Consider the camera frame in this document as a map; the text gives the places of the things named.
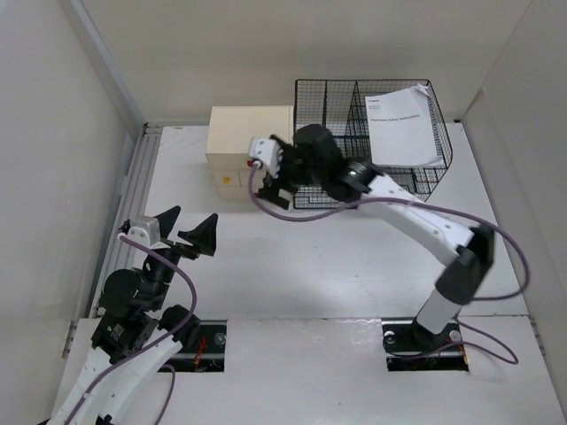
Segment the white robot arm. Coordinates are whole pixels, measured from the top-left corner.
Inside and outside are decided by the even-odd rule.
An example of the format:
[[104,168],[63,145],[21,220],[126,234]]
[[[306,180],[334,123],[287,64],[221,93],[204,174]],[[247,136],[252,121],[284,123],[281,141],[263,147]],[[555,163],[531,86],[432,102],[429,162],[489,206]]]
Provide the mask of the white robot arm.
[[268,172],[259,198],[282,208],[287,208],[289,202],[279,196],[281,189],[295,193],[300,186],[314,183],[341,202],[371,197],[403,201],[360,203],[358,208],[416,240],[446,266],[412,325],[412,332],[425,341],[424,351],[446,338],[448,322],[474,298],[492,266],[491,228],[470,228],[440,213],[418,208],[423,202],[377,166],[363,159],[343,158],[332,133],[318,125],[298,130],[293,146],[274,135],[254,138],[250,156],[253,166],[265,167]]

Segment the instruction booklet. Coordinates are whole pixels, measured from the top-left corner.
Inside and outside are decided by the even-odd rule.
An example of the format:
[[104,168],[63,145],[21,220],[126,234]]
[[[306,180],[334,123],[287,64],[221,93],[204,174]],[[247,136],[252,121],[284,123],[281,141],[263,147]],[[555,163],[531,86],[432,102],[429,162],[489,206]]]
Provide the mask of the instruction booklet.
[[435,166],[437,152],[429,113],[429,92],[422,84],[366,97],[372,160],[381,166]]

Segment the purple cable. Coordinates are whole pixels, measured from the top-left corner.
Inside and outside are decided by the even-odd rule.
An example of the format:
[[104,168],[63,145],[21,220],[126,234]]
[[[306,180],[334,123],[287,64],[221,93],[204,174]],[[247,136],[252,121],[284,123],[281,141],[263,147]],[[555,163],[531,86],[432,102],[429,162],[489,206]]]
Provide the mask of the purple cable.
[[497,354],[491,350],[488,350],[487,348],[483,347],[482,345],[478,345],[475,343],[470,343],[468,341],[454,341],[452,343],[448,343],[445,345],[441,345],[439,348],[436,348],[435,350],[431,350],[430,352],[421,352],[419,354],[416,354],[415,356],[406,356],[406,355],[397,355],[393,352],[390,352],[390,354],[399,357],[401,359],[407,360],[407,361],[411,361],[411,360],[418,360],[418,359],[425,359],[430,357],[433,354],[437,354],[438,352],[442,352],[444,350],[446,350],[447,348],[451,348],[451,347],[455,347],[456,345],[468,345],[469,347],[474,347],[477,350],[480,350],[482,352],[485,352],[486,354],[490,354],[491,356],[494,356],[496,359],[498,360],[502,360],[505,363],[508,363],[510,365],[517,365],[520,360],[517,357],[517,355],[512,351],[512,349],[510,347],[508,347],[502,340],[498,339],[496,336],[492,336],[489,333],[485,332],[484,330],[480,330],[478,328],[474,328],[471,325],[467,325],[466,323],[463,323],[462,321],[460,321],[459,319],[455,318],[456,322],[459,323],[459,325],[461,325],[463,328],[472,330],[473,332],[476,332],[482,336],[487,337],[488,339],[492,339],[493,341],[495,341],[500,347],[502,347],[504,350],[506,350],[511,356],[512,359],[506,359],[505,357],[502,357],[500,354]]
[[175,368],[168,364],[163,365],[162,368],[169,369],[169,372],[171,372],[171,383],[169,384],[169,392],[166,397],[166,402],[163,404],[161,412],[159,412],[158,419],[154,422],[153,425],[159,425],[161,419],[163,418],[163,415],[166,414],[167,406],[169,406],[169,400],[171,400],[171,395],[174,393],[175,387]]
[[122,366],[124,363],[126,363],[127,361],[131,361],[132,359],[135,359],[136,357],[138,357],[141,354],[144,354],[145,352],[147,352],[148,350],[150,350],[151,348],[153,348],[154,346],[156,346],[157,344],[161,343],[163,340],[165,340],[166,338],[170,337],[171,335],[173,335],[175,332],[177,332],[179,329],[181,329],[185,323],[187,323],[189,321],[189,319],[191,318],[191,316],[193,315],[193,313],[195,312],[195,307],[197,306],[197,290],[195,289],[195,285],[193,284],[193,281],[191,280],[191,278],[185,273],[183,272],[183,270],[176,266],[174,263],[172,263],[171,261],[169,261],[168,259],[163,258],[161,255],[159,255],[157,252],[152,251],[150,248],[146,248],[145,246],[136,243],[134,241],[129,240],[127,237],[125,237],[124,235],[120,236],[120,240],[123,243],[126,243],[134,248],[136,248],[137,250],[143,251],[146,254],[148,254],[150,257],[154,257],[157,261],[159,261],[160,263],[165,264],[166,266],[168,266],[169,268],[171,268],[174,272],[176,272],[177,274],[179,274],[189,285],[189,289],[191,291],[191,295],[192,295],[192,300],[191,300],[191,307],[189,309],[189,312],[187,313],[187,315],[183,318],[182,321],[180,321],[174,328],[172,328],[169,332],[167,332],[166,334],[160,336],[158,339],[156,339],[153,343],[146,345],[144,348],[142,348],[140,351],[135,352],[134,354],[131,354],[127,357],[125,357],[124,359],[116,362],[115,364],[113,364],[112,366],[108,367],[104,372],[102,372],[99,376],[97,376],[97,378],[89,385],[89,387],[85,390],[84,394],[82,395],[81,399],[78,401],[78,403],[76,404],[76,406],[74,407],[73,411],[71,411],[71,413],[69,414],[69,417],[65,420],[64,425],[70,425],[71,421],[73,420],[74,416],[77,414],[77,412],[79,412],[79,409],[81,408],[82,404],[85,402],[86,397],[90,394],[90,392],[98,385],[98,383],[100,383],[105,376],[107,376],[108,374],[110,374],[113,370],[116,370],[118,367]]
[[258,206],[258,208],[260,208],[263,212],[265,212],[268,215],[271,215],[272,217],[274,217],[276,219],[284,220],[284,221],[291,221],[291,222],[294,222],[294,223],[306,223],[306,222],[309,222],[309,221],[315,221],[315,220],[327,218],[327,217],[329,217],[333,214],[341,213],[344,210],[349,210],[349,209],[351,209],[355,206],[358,206],[358,205],[370,204],[370,203],[373,203],[373,202],[386,202],[386,203],[389,203],[389,204],[411,205],[412,207],[421,208],[423,210],[430,210],[430,211],[435,211],[437,213],[444,213],[444,214],[454,215],[454,216],[457,216],[457,217],[462,217],[462,218],[467,219],[467,220],[472,220],[472,221],[475,221],[477,223],[484,224],[484,225],[488,226],[489,228],[491,228],[492,230],[494,230],[496,233],[500,234],[512,246],[512,248],[514,248],[514,250],[517,252],[517,255],[520,258],[520,261],[522,262],[522,266],[524,268],[524,284],[521,285],[518,290],[515,290],[514,292],[510,292],[509,294],[499,295],[497,297],[474,297],[472,299],[473,301],[501,301],[503,299],[510,299],[510,298],[513,298],[513,297],[516,297],[516,296],[522,294],[528,288],[528,286],[531,283],[532,270],[530,269],[530,264],[528,262],[528,258],[525,256],[524,251],[522,251],[522,248],[520,248],[520,245],[516,242],[516,240],[507,231],[505,231],[503,228],[500,228],[498,225],[493,224],[490,221],[487,221],[485,219],[481,219],[480,217],[478,217],[476,215],[469,214],[467,212],[452,210],[450,208],[445,208],[445,207],[442,207],[442,206],[422,204],[422,203],[413,203],[412,201],[407,201],[406,199],[400,199],[398,197],[367,197],[367,198],[364,198],[364,199],[359,199],[358,201],[349,202],[348,204],[338,206],[337,208],[334,208],[332,210],[328,210],[328,211],[325,211],[325,212],[321,212],[319,214],[309,215],[307,217],[292,217],[290,215],[280,214],[278,212],[275,212],[275,211],[267,208],[260,200],[258,200],[256,198],[256,195],[254,193],[254,189],[252,187],[252,179],[253,179],[254,175],[256,174],[256,171],[258,170],[258,168],[259,168],[259,164],[257,162],[252,164],[252,171],[250,172],[250,178],[248,179],[248,194],[250,195],[250,198],[256,204],[256,206]]

